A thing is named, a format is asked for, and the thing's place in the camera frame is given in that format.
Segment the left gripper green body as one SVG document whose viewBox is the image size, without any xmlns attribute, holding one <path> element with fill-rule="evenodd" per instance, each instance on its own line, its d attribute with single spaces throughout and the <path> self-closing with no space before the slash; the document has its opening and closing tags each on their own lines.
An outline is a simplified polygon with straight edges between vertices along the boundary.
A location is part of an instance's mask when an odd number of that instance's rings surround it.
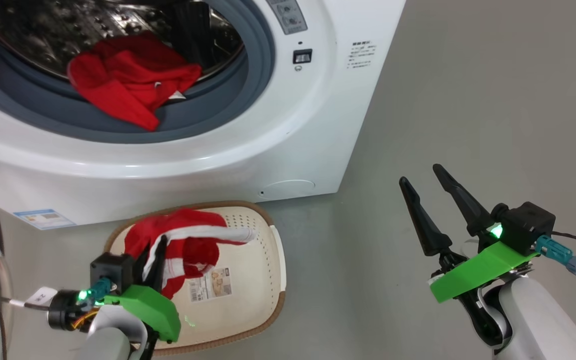
<svg viewBox="0 0 576 360">
<path fill-rule="evenodd" d="M 121 306 L 158 333 L 160 341 L 172 344 L 181 333 L 181 319 L 174 303 L 146 285 L 131 285 L 122 294 L 107 294 L 105 305 Z"/>
</svg>

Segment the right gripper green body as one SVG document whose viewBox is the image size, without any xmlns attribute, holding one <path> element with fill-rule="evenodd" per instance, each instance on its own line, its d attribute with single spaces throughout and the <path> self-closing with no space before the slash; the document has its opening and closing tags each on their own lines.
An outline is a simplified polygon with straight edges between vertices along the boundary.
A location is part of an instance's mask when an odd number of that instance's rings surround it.
<svg viewBox="0 0 576 360">
<path fill-rule="evenodd" d="M 535 251 L 521 255 L 501 242 L 492 244 L 454 269 L 430 279 L 430 292 L 438 303 L 443 303 L 496 280 L 537 255 Z"/>
</svg>

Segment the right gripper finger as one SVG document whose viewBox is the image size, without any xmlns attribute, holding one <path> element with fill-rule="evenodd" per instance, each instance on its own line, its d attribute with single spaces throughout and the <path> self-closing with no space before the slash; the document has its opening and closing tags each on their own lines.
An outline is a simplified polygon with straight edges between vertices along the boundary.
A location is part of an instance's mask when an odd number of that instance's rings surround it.
<svg viewBox="0 0 576 360">
<path fill-rule="evenodd" d="M 421 198 L 406 177 L 398 180 L 398 186 L 406 203 L 407 211 L 425 256 L 435 256 L 450 250 L 453 242 L 439 230 L 421 204 Z"/>
<path fill-rule="evenodd" d="M 441 164 L 434 164 L 433 171 L 443 190 L 449 193 L 464 220 L 469 235 L 489 232 L 495 221 L 490 213 L 473 197 Z"/>
</svg>

